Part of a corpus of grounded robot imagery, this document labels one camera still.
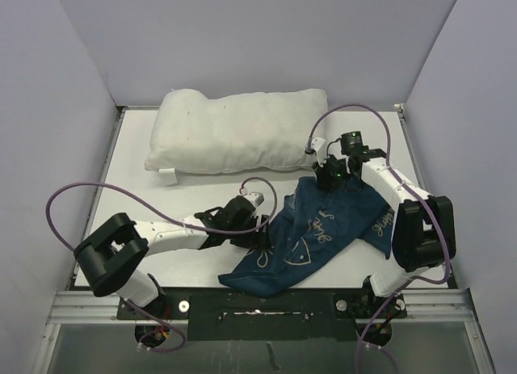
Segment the dark blue embroidered pillowcase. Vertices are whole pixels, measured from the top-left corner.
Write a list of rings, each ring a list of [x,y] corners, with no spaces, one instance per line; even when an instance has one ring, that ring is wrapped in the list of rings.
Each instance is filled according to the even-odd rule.
[[[327,192],[314,177],[301,177],[268,227],[270,248],[248,251],[232,272],[219,275],[219,283],[267,298],[310,277],[356,239],[388,258],[394,216],[384,199],[357,179]]]

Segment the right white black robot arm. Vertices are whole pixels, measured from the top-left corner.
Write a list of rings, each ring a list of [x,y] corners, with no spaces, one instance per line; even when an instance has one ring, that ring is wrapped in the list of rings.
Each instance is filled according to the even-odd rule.
[[[390,149],[365,145],[359,131],[341,135],[336,144],[340,158],[323,138],[310,137],[307,144],[306,152],[316,157],[317,188],[326,197],[318,218],[337,229],[340,245],[360,238],[387,254],[385,265],[365,278],[359,297],[362,311],[376,317],[423,272],[444,266],[442,279],[448,279],[456,254],[453,206],[398,170]]]

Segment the white pillow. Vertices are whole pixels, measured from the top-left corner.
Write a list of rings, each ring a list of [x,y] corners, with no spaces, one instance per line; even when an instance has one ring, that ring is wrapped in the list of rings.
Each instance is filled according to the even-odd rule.
[[[162,100],[153,124],[147,171],[227,174],[266,168],[308,168],[310,136],[323,137],[317,119],[328,110],[326,92],[255,92],[209,99],[191,89]]]

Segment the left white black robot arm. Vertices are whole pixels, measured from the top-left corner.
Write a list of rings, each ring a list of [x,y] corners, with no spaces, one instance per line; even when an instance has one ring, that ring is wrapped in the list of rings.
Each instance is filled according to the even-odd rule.
[[[132,301],[143,316],[154,318],[164,309],[164,292],[152,275],[138,269],[142,259],[174,250],[210,249],[227,240],[247,246],[265,233],[258,226],[267,218],[256,213],[263,201],[258,192],[238,195],[223,208],[198,212],[178,225],[134,221],[116,213],[76,247],[74,257],[95,296],[115,293]]]

